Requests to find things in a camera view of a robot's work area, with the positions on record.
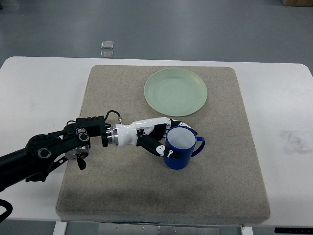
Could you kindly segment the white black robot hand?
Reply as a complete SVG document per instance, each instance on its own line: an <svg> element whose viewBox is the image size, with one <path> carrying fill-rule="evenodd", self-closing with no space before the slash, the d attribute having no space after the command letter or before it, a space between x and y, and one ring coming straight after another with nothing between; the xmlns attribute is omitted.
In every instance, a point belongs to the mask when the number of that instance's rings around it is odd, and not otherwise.
<svg viewBox="0 0 313 235"><path fill-rule="evenodd" d="M112 141L119 147L125 145L140 146L156 156L180 159L181 154L160 142L166 137L170 128L177 126L186 127L193 134L197 134L193 128L182 121L168 117L158 117L135 121L129 125L114 125L112 127Z"/></svg>

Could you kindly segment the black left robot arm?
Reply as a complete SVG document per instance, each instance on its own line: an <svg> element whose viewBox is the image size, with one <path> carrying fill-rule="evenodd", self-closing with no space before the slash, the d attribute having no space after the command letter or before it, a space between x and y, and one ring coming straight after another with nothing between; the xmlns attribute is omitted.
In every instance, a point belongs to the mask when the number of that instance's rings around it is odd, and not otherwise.
<svg viewBox="0 0 313 235"><path fill-rule="evenodd" d="M117 131L106 123L107 116L77 118L68 121L63 130L33 136L25 148L0 158L0 189L22 181L45 181L50 172L58 168L70 153L77 159L80 169L85 168L90 139L100 137L103 147L118 144Z"/></svg>

